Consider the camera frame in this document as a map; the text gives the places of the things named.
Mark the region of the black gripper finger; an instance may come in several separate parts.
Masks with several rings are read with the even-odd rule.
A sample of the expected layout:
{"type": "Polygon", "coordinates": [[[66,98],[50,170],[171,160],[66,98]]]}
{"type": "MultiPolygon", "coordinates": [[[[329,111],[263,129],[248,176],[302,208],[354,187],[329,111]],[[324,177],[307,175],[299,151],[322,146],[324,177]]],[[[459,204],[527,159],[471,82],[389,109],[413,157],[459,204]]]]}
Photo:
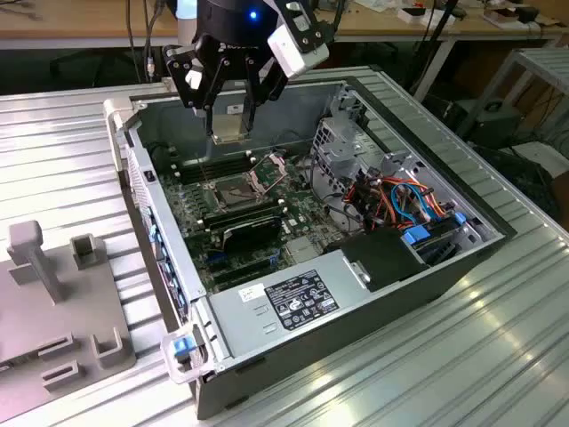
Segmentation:
{"type": "Polygon", "coordinates": [[[286,75],[275,58],[268,60],[270,67],[264,77],[260,77],[263,65],[259,60],[248,56],[245,59],[246,95],[242,115],[242,128],[249,133],[253,129],[256,109],[267,101],[276,101],[286,86],[286,75]]]}
{"type": "Polygon", "coordinates": [[[215,39],[198,39],[196,57],[203,66],[203,79],[200,84],[202,92],[201,106],[205,112],[205,130],[212,136],[213,104],[228,78],[228,57],[219,52],[220,42],[215,39]]]}

